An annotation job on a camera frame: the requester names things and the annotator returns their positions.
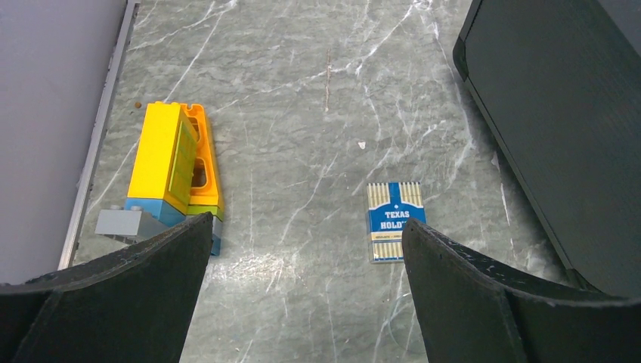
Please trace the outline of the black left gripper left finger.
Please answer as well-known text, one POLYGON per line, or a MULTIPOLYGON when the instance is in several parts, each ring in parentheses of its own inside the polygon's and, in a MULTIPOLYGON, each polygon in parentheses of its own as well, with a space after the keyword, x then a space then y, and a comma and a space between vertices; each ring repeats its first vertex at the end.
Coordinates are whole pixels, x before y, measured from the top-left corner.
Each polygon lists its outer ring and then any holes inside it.
POLYGON ((1 286, 3 362, 177 362, 212 249, 189 218, 90 262, 1 286))

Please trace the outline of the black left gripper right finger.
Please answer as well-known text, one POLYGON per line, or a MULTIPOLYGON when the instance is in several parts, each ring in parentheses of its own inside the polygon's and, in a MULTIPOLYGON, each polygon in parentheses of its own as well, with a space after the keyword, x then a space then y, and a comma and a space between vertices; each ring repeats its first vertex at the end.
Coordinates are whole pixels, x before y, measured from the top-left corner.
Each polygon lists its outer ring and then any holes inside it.
POLYGON ((638 362, 640 301, 530 275, 417 219, 404 264, 430 362, 638 362))

